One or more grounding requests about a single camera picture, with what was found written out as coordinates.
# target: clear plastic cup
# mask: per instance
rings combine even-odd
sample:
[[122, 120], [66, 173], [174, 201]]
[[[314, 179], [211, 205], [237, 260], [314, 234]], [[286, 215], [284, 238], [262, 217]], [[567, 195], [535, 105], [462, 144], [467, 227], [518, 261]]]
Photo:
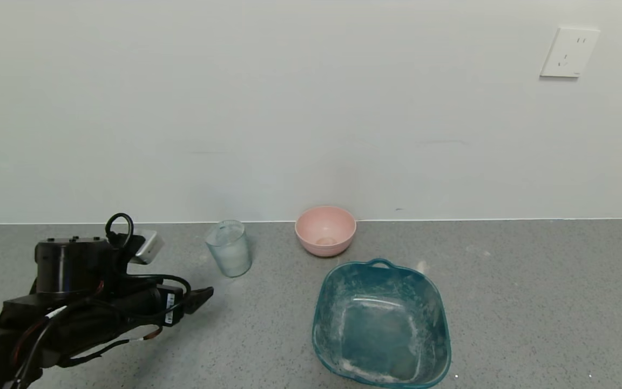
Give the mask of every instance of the clear plastic cup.
[[225, 276], [238, 277], [251, 268], [249, 242], [241, 222], [225, 220], [215, 224], [205, 236], [205, 244]]

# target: bowl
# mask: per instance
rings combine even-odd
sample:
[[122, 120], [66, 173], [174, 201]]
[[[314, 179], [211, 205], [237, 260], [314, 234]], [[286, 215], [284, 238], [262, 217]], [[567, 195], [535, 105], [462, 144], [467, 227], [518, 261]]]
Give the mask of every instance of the bowl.
[[309, 253], [332, 257], [345, 251], [356, 232], [356, 220], [340, 207], [322, 206], [306, 210], [294, 224], [296, 236]]
[[450, 367], [450, 334], [436, 286], [386, 259], [331, 270], [312, 328], [321, 363], [363, 384], [422, 389], [438, 384]]

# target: gray countertop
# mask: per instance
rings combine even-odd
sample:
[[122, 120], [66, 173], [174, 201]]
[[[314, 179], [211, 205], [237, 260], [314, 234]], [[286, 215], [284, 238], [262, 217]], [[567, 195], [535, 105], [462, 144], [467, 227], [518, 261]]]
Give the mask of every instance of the gray countertop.
[[[31, 387], [368, 387], [321, 365], [311, 323], [328, 271], [376, 257], [422, 271], [441, 291], [452, 365], [437, 387], [622, 387], [622, 220], [361, 222], [331, 259], [307, 254], [292, 224], [248, 224], [254, 264], [234, 279], [202, 241], [208, 225], [153, 227], [166, 247], [130, 271], [180, 275], [214, 286], [214, 297], [155, 340], [47, 369]], [[0, 309], [30, 288], [38, 240], [101, 233], [0, 226]]]

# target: wall outlet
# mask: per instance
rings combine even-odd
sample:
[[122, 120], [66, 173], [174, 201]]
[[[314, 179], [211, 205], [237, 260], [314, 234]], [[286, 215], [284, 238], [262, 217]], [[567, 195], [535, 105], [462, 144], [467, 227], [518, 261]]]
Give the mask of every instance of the wall outlet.
[[599, 30], [558, 29], [541, 76], [580, 77], [590, 61]]

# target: basin handle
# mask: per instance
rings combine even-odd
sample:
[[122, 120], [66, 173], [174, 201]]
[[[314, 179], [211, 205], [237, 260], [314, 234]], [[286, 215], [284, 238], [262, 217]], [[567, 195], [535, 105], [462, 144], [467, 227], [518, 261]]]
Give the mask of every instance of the basin handle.
[[388, 261], [387, 259], [383, 259], [383, 258], [376, 258], [376, 259], [371, 259], [371, 261], [368, 261], [366, 263], [366, 266], [374, 266], [376, 264], [384, 264], [385, 266], [391, 268], [391, 269], [395, 269], [397, 268], [397, 266], [395, 266], [394, 264], [392, 264], [390, 261]]

